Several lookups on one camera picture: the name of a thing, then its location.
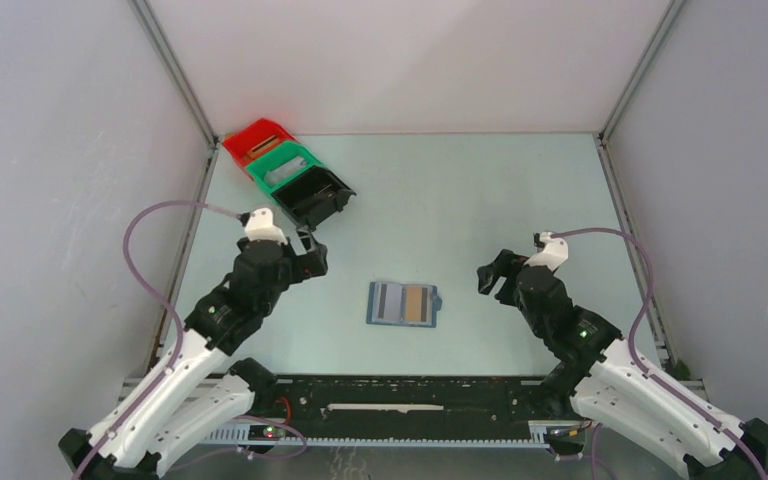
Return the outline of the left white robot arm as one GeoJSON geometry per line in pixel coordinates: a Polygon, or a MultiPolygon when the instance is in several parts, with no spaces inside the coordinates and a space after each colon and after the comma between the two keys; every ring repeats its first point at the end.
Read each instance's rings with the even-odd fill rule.
{"type": "Polygon", "coordinates": [[[239,240],[232,270],[196,303],[163,361],[102,421],[61,438],[74,478],[160,479],[220,424],[272,411],[275,376],[252,358],[236,362],[209,393],[187,398],[261,328],[290,286],[327,274],[326,245],[298,234],[302,254],[275,227],[239,240]]]}

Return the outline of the blue card holder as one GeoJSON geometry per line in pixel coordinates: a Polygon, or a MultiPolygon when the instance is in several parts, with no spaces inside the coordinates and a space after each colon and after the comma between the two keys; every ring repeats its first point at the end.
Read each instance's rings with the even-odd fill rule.
{"type": "Polygon", "coordinates": [[[368,289],[368,303],[367,303],[367,310],[366,310],[366,323],[369,325],[383,325],[383,326],[399,326],[399,327],[410,327],[410,328],[435,328],[437,323],[437,315],[438,312],[442,309],[442,297],[439,295],[438,289],[436,286],[433,285],[425,285],[425,284],[407,284],[407,283],[397,283],[401,284],[403,286],[403,299],[402,299],[402,315],[403,315],[403,305],[404,305],[404,289],[409,285],[419,285],[419,286],[427,286],[432,289],[432,317],[431,317],[431,324],[430,325],[412,325],[408,324],[402,320],[399,323],[381,323],[377,322],[373,319],[373,308],[376,303],[375,296],[377,293],[377,287],[380,283],[397,283],[397,282],[387,282],[387,281],[375,281],[371,282],[368,289]]]}

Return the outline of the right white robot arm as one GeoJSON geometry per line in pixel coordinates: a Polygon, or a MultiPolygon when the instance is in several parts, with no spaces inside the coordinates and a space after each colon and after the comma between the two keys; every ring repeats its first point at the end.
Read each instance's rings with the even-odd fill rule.
{"type": "Polygon", "coordinates": [[[617,327],[573,302],[548,266],[503,250],[477,277],[479,293],[516,308],[558,359],[541,384],[548,414],[601,424],[683,479],[768,476],[766,422],[726,413],[631,351],[617,327]]]}

